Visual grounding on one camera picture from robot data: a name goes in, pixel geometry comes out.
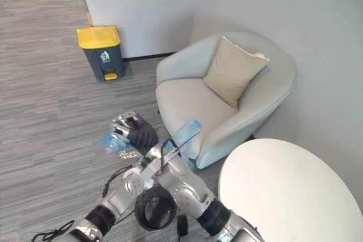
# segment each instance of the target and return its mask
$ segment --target beige cushion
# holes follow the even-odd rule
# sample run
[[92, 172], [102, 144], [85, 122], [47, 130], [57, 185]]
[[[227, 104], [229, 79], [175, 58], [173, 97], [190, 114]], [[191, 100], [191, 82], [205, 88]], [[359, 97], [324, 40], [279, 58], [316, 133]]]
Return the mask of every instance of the beige cushion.
[[[190, 120], [198, 120], [202, 125], [199, 135], [203, 143], [215, 128], [238, 113], [212, 92], [203, 79], [172, 79], [162, 82], [156, 89], [160, 115], [168, 132], [173, 135]], [[190, 151], [192, 159], [199, 153]]]
[[223, 36], [204, 83], [225, 102], [237, 107], [249, 82], [268, 62], [260, 53], [251, 54]]

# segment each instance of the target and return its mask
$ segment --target white round table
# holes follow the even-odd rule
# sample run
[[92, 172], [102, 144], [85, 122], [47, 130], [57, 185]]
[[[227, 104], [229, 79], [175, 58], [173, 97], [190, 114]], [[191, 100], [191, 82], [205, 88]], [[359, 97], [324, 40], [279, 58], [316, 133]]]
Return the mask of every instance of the white round table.
[[256, 139], [237, 147], [222, 167], [219, 195], [266, 242], [363, 241], [363, 216], [341, 178], [285, 141]]

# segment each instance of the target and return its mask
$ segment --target gray trash can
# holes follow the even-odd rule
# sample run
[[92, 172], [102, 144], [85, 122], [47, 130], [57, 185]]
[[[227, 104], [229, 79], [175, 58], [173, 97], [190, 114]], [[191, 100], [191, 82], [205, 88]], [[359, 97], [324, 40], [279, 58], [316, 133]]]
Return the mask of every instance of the gray trash can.
[[113, 80], [125, 74], [115, 26], [81, 28], [77, 32], [78, 44], [98, 80]]

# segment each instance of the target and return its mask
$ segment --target robotic hand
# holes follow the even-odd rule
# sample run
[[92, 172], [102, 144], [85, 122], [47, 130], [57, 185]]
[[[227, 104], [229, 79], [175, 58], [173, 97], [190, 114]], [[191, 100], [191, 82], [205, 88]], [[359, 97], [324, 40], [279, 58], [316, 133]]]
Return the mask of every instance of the robotic hand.
[[195, 218], [211, 236], [210, 241], [265, 242], [256, 228], [228, 210], [178, 156], [178, 148], [163, 152], [155, 129], [141, 116], [128, 112], [112, 120], [111, 131], [127, 139], [142, 155], [142, 162], [123, 174], [123, 186], [107, 193], [84, 219], [60, 238], [60, 242], [100, 242], [124, 211], [145, 189], [159, 183], [176, 205]]

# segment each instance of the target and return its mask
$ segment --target floor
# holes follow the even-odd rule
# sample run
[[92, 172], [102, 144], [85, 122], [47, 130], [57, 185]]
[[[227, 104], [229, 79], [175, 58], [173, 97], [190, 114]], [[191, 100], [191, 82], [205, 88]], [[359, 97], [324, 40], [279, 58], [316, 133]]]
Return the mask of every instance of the floor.
[[[0, 6], [0, 234], [30, 241], [84, 217], [128, 163], [97, 146], [112, 117], [132, 109], [167, 137], [154, 96], [160, 59], [129, 62], [123, 79], [100, 83], [78, 48], [76, 29], [87, 27], [81, 0]], [[215, 192], [221, 164], [199, 172]], [[193, 220], [189, 229], [204, 233]], [[175, 222], [147, 232], [132, 215], [104, 241], [175, 239]]]

